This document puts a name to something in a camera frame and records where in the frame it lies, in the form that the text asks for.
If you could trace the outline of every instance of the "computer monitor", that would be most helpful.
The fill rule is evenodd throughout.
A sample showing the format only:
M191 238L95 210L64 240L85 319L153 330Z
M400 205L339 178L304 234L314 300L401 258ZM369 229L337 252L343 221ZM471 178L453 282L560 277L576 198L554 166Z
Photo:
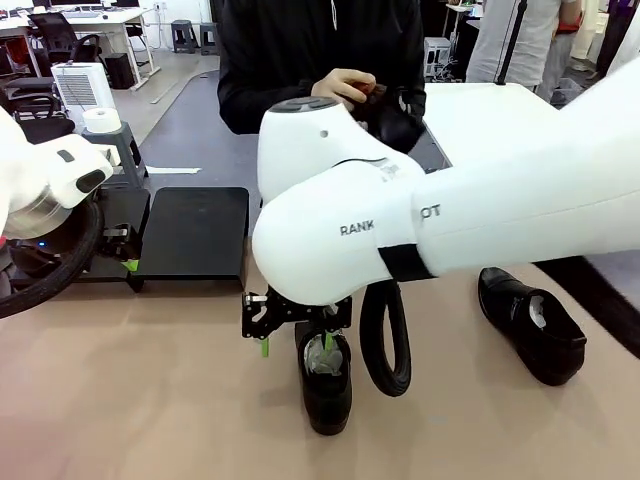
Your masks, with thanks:
M102 5L102 0L51 0L52 7L82 7Z

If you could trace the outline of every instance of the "black shoe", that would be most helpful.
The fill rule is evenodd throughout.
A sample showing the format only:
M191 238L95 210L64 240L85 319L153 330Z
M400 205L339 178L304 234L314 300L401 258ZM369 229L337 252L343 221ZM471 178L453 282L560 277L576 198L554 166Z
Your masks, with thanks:
M334 341L342 352L340 375L307 372L304 350L307 344L322 333L308 322L296 324L298 369L304 406L313 429L321 435L337 435L347 426L351 412L351 349L342 335Z
M564 385L580 370L587 339L549 292L528 287L499 268L485 268L478 295L487 319L542 383Z

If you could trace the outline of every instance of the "toilet paper roll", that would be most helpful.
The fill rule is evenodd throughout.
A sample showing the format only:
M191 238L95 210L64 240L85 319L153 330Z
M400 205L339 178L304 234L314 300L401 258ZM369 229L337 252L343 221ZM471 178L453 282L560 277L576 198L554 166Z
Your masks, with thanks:
M93 108L82 114L87 130L91 133L110 133L122 124L115 108Z

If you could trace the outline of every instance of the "person's hand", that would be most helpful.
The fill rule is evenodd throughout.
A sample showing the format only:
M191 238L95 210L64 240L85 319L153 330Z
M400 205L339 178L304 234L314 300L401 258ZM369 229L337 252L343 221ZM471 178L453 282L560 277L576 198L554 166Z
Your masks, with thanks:
M359 70L345 70L336 68L311 89L314 97L329 97L344 104L347 110L353 110L353 103L367 101L366 91L372 91L376 85L376 79L370 73Z

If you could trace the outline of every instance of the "gray pants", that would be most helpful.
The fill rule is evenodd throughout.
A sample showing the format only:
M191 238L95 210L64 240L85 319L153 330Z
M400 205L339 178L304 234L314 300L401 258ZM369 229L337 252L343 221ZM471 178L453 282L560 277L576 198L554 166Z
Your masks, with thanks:
M573 40L577 33L556 35L551 41L547 63L544 65L544 73L542 74L542 83L536 90L537 95L547 103L551 101L553 91L558 88L560 79L569 66Z

